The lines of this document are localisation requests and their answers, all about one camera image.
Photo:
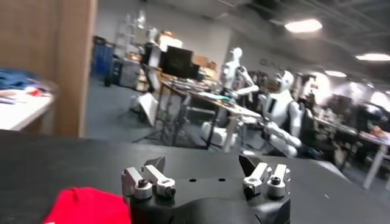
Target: white humanoid robot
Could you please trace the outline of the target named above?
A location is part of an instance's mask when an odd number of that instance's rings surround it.
[[[275,93],[259,96],[263,116],[271,121],[267,123],[266,131],[275,148],[289,156],[296,156],[296,148],[301,146],[297,137],[304,109],[291,97],[289,89],[294,82],[294,76],[290,72],[277,74],[275,81],[278,89]]]
[[[243,51],[241,50],[241,48],[234,48],[230,52],[232,53],[232,60],[221,67],[220,80],[223,86],[221,95],[229,94],[229,96],[232,97],[233,100],[236,100],[240,96],[248,95],[252,92],[258,91],[259,87],[254,84],[246,68],[240,65],[239,60],[243,55]],[[240,83],[242,83],[241,81],[245,81],[247,87],[240,88]],[[218,119],[221,120],[225,118],[227,118],[226,110],[220,109],[218,112]],[[208,139],[210,130],[211,124],[209,122],[203,123],[201,133],[204,139]],[[222,146],[227,137],[228,133],[225,127],[215,127],[213,129],[213,138],[211,139],[211,142],[213,144]],[[231,136],[231,139],[231,144],[234,144],[236,134]]]

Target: table leg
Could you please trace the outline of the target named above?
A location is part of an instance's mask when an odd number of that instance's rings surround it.
[[[54,106],[50,105],[48,110],[41,116],[40,133],[44,135],[53,135],[53,132],[54,132]]]
[[[211,145],[211,139],[213,138],[214,127],[215,127],[215,123],[216,123],[217,118],[218,118],[218,114],[219,114],[219,107],[216,107],[215,116],[214,116],[213,122],[211,123],[210,133],[208,134],[208,138],[207,138],[207,142],[206,142],[206,150],[208,150],[208,148]]]
[[[169,92],[168,102],[166,104],[166,111],[164,112],[163,126],[161,128],[161,141],[164,143],[165,143],[164,134],[165,134],[166,123],[169,123],[169,107],[172,104],[171,101],[172,101],[172,91]]]
[[[163,97],[163,90],[164,90],[164,84],[161,85],[161,89],[160,89],[160,95],[158,97],[158,102],[157,102],[157,109],[156,109],[156,117],[154,119],[154,127],[156,126],[156,123],[157,123],[157,119],[158,119],[158,114],[160,112],[160,105],[161,105],[161,99]]]
[[[370,171],[367,174],[366,180],[364,181],[363,187],[365,189],[368,190],[370,188],[370,185],[373,182],[375,176],[377,175],[380,165],[382,164],[383,158],[387,155],[387,152],[388,147],[385,145],[381,145],[370,167]]]
[[[229,120],[230,120],[229,125],[226,128],[227,134],[226,134],[224,146],[222,147],[223,152],[230,152],[232,138],[238,124],[238,117],[234,116],[233,114],[229,117]]]
[[[344,158],[344,161],[342,162],[341,166],[339,167],[340,171],[343,171],[344,168],[346,168],[346,164],[349,160],[349,158],[352,156],[352,153],[356,151],[357,145],[356,143],[351,147],[351,149],[348,150],[346,157]]]
[[[185,119],[185,117],[181,117],[183,114],[183,110],[185,110],[186,108],[186,105],[183,105],[183,102],[186,98],[184,97],[180,97],[180,108],[179,108],[179,112],[177,114],[177,117],[175,118],[174,120],[174,123],[173,123],[173,128],[174,128],[174,132],[173,132],[173,137],[172,137],[172,146],[175,146],[176,145],[176,139],[177,139],[177,135],[179,134],[179,129],[181,128],[181,124],[182,124],[182,120],[181,119]]]

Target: black monitor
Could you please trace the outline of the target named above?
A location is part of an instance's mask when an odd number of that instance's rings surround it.
[[[188,79],[190,77],[192,57],[192,51],[168,46],[161,67],[163,73],[181,79]]]
[[[198,80],[199,79],[199,65],[191,64],[190,73],[188,79]]]

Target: blue fabric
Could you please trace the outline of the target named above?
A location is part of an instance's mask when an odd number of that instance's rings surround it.
[[[25,89],[35,74],[13,68],[0,68],[0,89]]]

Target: screw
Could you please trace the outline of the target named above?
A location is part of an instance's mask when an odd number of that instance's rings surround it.
[[[167,187],[167,188],[165,189],[165,194],[166,194],[166,196],[168,196],[168,197],[173,197],[173,196],[175,196],[175,194],[176,194],[176,189],[175,189],[174,187]]]
[[[247,198],[250,198],[255,193],[255,188],[253,186],[246,186],[244,187],[244,195]]]
[[[279,185],[281,182],[280,178],[279,177],[272,177],[271,178],[271,184],[272,185]]]
[[[139,188],[146,187],[146,185],[147,185],[147,181],[146,181],[146,180],[140,179],[140,180],[138,181],[138,187],[139,187]]]

